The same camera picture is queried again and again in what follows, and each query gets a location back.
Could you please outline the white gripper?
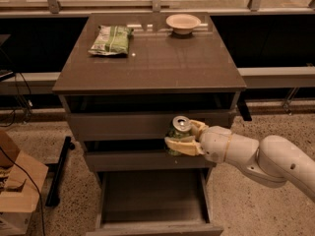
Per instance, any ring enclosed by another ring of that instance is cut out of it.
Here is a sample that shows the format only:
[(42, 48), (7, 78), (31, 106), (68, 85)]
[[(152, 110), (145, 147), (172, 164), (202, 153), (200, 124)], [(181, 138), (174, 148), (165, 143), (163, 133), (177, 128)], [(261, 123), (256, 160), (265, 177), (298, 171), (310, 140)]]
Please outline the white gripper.
[(223, 163), (232, 132), (220, 126), (210, 127), (204, 122), (191, 120), (193, 136), (176, 139), (166, 137), (166, 146), (177, 153), (190, 156), (204, 154), (204, 158), (215, 163)]

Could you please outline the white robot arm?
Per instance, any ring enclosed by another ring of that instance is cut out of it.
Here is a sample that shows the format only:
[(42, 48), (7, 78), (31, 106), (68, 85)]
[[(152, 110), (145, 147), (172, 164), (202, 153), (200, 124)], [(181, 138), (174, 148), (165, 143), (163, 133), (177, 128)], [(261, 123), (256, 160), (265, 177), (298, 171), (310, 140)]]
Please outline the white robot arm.
[(270, 135), (258, 141), (227, 128), (177, 116), (164, 142), (175, 154), (202, 155), (210, 162), (228, 163), (271, 188), (290, 182), (315, 201), (315, 161), (283, 137)]

